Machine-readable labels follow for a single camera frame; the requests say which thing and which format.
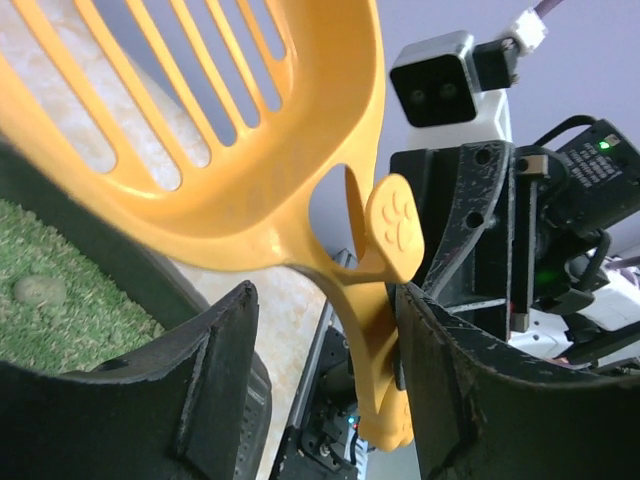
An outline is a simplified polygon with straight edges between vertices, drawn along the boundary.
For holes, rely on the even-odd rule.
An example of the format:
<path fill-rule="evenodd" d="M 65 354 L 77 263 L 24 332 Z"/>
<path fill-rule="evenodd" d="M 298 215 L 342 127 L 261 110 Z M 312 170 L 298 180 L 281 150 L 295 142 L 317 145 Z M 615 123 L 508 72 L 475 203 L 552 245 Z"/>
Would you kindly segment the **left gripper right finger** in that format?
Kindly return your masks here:
<path fill-rule="evenodd" d="M 397 289 L 400 357 L 425 479 L 635 479 L 639 380 L 538 359 Z"/>

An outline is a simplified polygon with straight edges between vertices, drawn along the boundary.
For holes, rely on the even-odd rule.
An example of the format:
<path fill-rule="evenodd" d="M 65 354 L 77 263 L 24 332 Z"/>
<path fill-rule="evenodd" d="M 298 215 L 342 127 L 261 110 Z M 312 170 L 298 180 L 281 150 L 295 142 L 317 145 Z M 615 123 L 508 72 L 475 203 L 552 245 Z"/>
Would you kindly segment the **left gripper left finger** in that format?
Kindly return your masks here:
<path fill-rule="evenodd" d="M 208 310 L 89 372 L 1 366 L 5 479 L 252 479 L 271 415 L 244 281 Z"/>

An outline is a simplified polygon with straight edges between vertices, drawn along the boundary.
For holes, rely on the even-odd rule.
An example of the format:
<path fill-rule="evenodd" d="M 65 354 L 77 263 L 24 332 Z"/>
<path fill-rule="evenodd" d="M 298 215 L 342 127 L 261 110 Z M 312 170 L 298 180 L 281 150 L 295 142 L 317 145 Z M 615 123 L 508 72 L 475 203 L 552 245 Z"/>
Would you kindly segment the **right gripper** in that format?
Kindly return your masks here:
<path fill-rule="evenodd" d="M 402 151 L 390 169 L 426 243 L 414 281 L 449 313 L 538 358 L 638 368 L 639 262 L 611 255 L 609 230 L 639 209 L 639 151 L 609 121 L 572 117 L 521 147 Z"/>

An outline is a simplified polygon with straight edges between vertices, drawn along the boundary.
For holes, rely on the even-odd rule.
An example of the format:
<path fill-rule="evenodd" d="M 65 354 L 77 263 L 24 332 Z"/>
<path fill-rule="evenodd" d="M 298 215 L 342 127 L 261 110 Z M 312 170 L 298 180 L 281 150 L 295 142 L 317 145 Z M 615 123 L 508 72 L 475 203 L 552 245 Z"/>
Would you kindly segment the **dark green litter box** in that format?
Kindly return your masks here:
<path fill-rule="evenodd" d="M 50 376 L 89 372 L 161 337 L 208 310 L 208 303 L 171 262 L 88 213 L 14 148 L 1 149 L 1 251 L 6 293 L 29 275 L 60 279 L 61 306 L 1 305 L 1 330 L 19 346 L 10 363 Z"/>

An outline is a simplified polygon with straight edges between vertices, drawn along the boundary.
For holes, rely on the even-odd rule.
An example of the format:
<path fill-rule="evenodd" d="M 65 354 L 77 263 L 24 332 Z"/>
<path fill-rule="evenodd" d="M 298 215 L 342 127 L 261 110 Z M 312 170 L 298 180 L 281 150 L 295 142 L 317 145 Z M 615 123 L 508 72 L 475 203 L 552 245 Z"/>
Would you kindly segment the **green litter clump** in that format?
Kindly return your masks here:
<path fill-rule="evenodd" d="M 61 306 L 67 297 L 67 289 L 60 279 L 29 275 L 19 279 L 13 286 L 14 297 L 32 306 Z"/>

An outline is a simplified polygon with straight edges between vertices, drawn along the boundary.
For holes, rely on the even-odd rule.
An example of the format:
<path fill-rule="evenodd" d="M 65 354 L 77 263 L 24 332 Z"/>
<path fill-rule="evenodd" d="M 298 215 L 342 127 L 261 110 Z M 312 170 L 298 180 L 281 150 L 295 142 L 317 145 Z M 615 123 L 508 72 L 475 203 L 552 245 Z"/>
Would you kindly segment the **yellow litter scoop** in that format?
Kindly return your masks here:
<path fill-rule="evenodd" d="M 85 156 L 8 60 L 1 63 L 1 130 L 42 174 L 91 213 L 136 241 L 182 263 L 242 272 L 291 268 L 327 297 L 345 329 L 354 367 L 359 432 L 391 451 L 414 437 L 406 392 L 393 357 L 398 330 L 387 288 L 406 284 L 425 244 L 408 182 L 374 177 L 385 107 L 385 62 L 372 1 L 270 1 L 267 11 L 284 46 L 276 58 L 246 1 L 238 9 L 281 100 L 271 110 L 221 4 L 216 25 L 260 115 L 248 125 L 182 1 L 172 9 L 236 132 L 225 145 L 182 75 L 149 10 L 127 9 L 209 153 L 194 164 L 94 3 L 76 5 L 124 89 L 180 175 L 162 188 L 42 7 L 14 9 L 111 147 L 114 166 L 91 169 Z"/>

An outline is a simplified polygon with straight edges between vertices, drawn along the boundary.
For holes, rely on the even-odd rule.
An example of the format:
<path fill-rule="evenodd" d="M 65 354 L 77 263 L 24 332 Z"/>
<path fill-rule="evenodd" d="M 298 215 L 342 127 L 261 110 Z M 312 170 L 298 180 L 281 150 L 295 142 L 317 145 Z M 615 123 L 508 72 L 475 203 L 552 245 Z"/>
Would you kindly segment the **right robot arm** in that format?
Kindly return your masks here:
<path fill-rule="evenodd" d="M 638 149 L 609 121 L 575 115 L 534 143 L 394 154 L 426 252 L 415 284 L 498 339 L 597 367 L 639 339 L 639 297 L 614 274 L 612 225 L 639 209 Z"/>

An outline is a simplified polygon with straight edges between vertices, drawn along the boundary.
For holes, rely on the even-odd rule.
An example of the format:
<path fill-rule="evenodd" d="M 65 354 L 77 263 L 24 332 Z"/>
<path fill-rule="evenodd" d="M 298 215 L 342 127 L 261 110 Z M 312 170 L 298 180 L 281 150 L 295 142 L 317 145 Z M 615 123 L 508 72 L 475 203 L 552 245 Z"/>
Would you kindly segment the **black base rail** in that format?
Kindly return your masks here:
<path fill-rule="evenodd" d="M 359 422 L 349 344 L 325 302 L 270 477 L 364 479 L 373 448 Z"/>

